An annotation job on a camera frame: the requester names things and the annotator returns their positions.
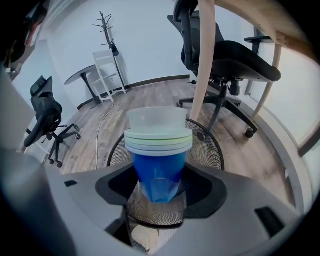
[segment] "wooden floor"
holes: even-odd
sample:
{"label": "wooden floor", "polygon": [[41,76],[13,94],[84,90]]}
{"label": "wooden floor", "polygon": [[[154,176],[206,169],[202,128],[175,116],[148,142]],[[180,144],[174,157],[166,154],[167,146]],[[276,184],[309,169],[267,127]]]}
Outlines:
{"label": "wooden floor", "polygon": [[[102,122],[98,138],[98,168],[105,167],[108,155],[117,139],[128,128],[128,110],[152,107],[175,106],[179,99],[193,97],[195,86],[188,80],[173,80],[133,88],[127,94],[117,94],[115,103],[107,118]],[[61,146],[59,159],[63,161],[62,174],[94,170],[96,165],[96,137],[98,127],[110,110],[112,103],[104,102],[90,109],[92,103],[84,106],[74,117],[81,128],[81,139],[70,138]],[[190,114],[192,104],[184,107]],[[198,122],[208,126],[215,106],[204,104]],[[212,133],[219,142],[230,173],[254,179],[285,203],[294,204],[290,183],[285,179],[285,168],[277,152],[259,130],[253,138],[244,133],[247,125],[226,109],[222,109]]]}

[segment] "clear plastic cup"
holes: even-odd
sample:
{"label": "clear plastic cup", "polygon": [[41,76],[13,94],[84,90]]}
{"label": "clear plastic cup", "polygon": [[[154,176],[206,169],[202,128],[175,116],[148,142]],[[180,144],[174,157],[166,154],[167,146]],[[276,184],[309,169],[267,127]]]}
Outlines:
{"label": "clear plastic cup", "polygon": [[127,112],[130,128],[138,133],[161,133],[186,126],[187,110],[174,106],[155,106],[132,109]]}

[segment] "white wall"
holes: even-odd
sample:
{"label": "white wall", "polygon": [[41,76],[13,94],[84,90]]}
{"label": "white wall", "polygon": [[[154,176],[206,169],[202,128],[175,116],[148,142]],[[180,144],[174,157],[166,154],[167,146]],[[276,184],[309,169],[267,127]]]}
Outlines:
{"label": "white wall", "polygon": [[[259,55],[269,64],[274,48],[274,44],[261,44]],[[281,79],[273,84],[265,107],[300,144],[320,121],[320,69],[308,58],[282,48],[279,70]],[[260,100],[265,87],[266,83],[254,82],[251,97]]]}
{"label": "white wall", "polygon": [[[101,45],[106,39],[100,27],[92,26],[100,24],[96,21],[101,18],[99,11],[105,16],[112,14],[110,31],[127,84],[189,74],[181,62],[183,39],[167,19],[173,14],[174,5],[171,0],[87,0],[70,7],[47,28],[49,49],[61,81],[64,83],[74,73],[93,65],[92,52],[107,48]],[[226,40],[251,48],[244,42],[246,33],[240,17],[217,7],[216,20]],[[249,30],[247,36],[252,36],[252,25]],[[75,106],[92,98],[81,79],[65,88]]]}

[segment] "office chair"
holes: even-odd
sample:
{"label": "office chair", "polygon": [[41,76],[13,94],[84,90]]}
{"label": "office chair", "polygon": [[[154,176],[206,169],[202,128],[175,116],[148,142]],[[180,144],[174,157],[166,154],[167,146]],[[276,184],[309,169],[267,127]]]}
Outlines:
{"label": "office chair", "polygon": [[[200,60],[200,17],[195,11],[196,0],[177,0],[173,15],[167,16],[168,20],[179,30],[183,37],[181,60],[186,68],[198,76]],[[214,57],[209,79],[209,86],[219,91],[219,94],[207,92],[203,103],[215,104],[212,119],[208,130],[211,131],[221,108],[226,108],[243,120],[250,128],[245,135],[252,138],[258,131],[257,126],[239,108],[241,101],[227,97],[229,90],[233,96],[240,95],[239,81],[249,79],[259,82],[276,82],[280,80],[280,71],[269,65],[257,54],[235,41],[225,41],[218,24],[215,24],[216,36]],[[183,103],[193,103],[194,98],[181,99],[178,107]]]}
{"label": "office chair", "polygon": [[[24,141],[24,146],[26,148],[30,147],[42,136],[46,136],[46,139],[49,141],[51,141],[52,138],[55,138],[48,159],[51,165],[53,165],[56,161],[56,166],[61,168],[63,163],[58,159],[60,144],[64,142],[64,139],[73,135],[75,135],[77,140],[79,140],[81,136],[76,131],[68,132],[72,127],[74,127],[77,131],[79,130],[79,127],[74,123],[68,127],[67,125],[59,125],[62,121],[62,107],[58,102],[55,101],[52,87],[52,77],[49,77],[48,80],[46,80],[43,76],[41,76],[30,89],[31,103],[35,111],[35,118],[37,122],[32,131],[28,132],[28,137]],[[60,127],[67,128],[59,135],[56,135],[55,130]],[[51,159],[54,151],[55,161]]]}

